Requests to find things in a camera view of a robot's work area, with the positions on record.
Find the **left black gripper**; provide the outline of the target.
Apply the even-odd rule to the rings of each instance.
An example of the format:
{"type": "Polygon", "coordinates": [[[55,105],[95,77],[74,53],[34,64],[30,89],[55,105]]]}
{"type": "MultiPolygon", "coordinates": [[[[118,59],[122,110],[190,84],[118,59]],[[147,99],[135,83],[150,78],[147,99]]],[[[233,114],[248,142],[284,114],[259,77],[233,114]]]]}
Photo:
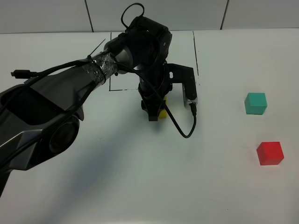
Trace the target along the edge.
{"type": "Polygon", "coordinates": [[[138,86],[141,108],[148,114],[149,121],[158,121],[159,113],[165,109],[164,97],[172,90],[168,63],[163,61],[152,67],[142,63],[137,68],[141,73],[138,86]]]}

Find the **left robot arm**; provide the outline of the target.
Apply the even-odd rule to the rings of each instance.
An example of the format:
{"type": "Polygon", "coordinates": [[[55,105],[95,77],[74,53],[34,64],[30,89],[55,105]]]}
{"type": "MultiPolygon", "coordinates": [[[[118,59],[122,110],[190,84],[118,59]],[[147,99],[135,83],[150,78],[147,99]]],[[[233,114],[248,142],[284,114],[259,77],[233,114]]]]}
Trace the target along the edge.
{"type": "Polygon", "coordinates": [[[15,70],[24,79],[0,95],[0,187],[13,170],[28,170],[65,151],[84,119],[83,103],[120,73],[117,64],[150,70],[168,54],[171,33],[160,23],[136,17],[104,51],[42,72],[15,70]]]}

